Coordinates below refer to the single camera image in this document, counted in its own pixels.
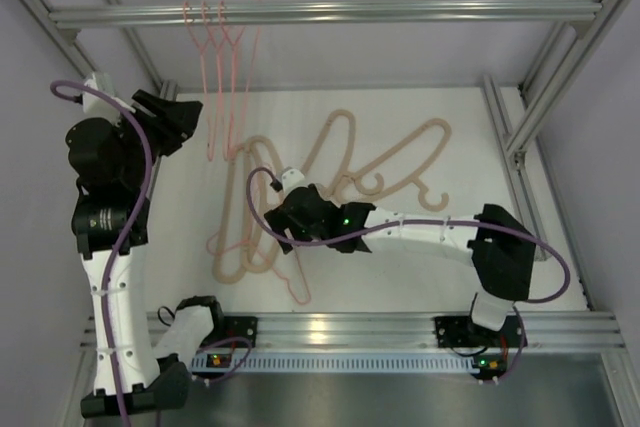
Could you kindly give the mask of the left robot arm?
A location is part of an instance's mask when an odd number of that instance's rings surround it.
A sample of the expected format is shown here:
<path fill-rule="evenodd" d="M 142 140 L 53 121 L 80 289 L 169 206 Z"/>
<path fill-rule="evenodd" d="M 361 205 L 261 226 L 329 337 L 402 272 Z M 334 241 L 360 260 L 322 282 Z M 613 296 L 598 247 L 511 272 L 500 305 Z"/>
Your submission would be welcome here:
<path fill-rule="evenodd" d="M 175 309 L 168 330 L 153 342 L 144 302 L 144 260 L 153 167 L 195 133 L 202 104 L 161 99 L 143 90 L 127 105 L 104 93 L 115 114 L 92 112 L 65 143 L 79 196 L 71 229 L 91 289 L 96 374 L 81 401 L 84 418 L 182 408 L 191 361 L 223 340 L 226 322 L 217 299 L 193 296 Z"/>

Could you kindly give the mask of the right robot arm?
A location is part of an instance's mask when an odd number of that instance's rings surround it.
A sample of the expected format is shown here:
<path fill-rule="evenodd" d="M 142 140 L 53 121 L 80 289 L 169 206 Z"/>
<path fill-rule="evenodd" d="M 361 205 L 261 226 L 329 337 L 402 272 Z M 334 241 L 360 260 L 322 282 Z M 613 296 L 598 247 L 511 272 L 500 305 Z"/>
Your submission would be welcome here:
<path fill-rule="evenodd" d="M 410 252 L 471 267 L 480 288 L 465 331 L 478 343 L 499 336 L 516 303 L 529 299 L 536 243 L 503 207 L 486 204 L 470 218 L 404 214 L 369 202 L 338 205 L 315 185 L 291 190 L 264 220 L 283 252 L 317 243 L 343 254 Z"/>

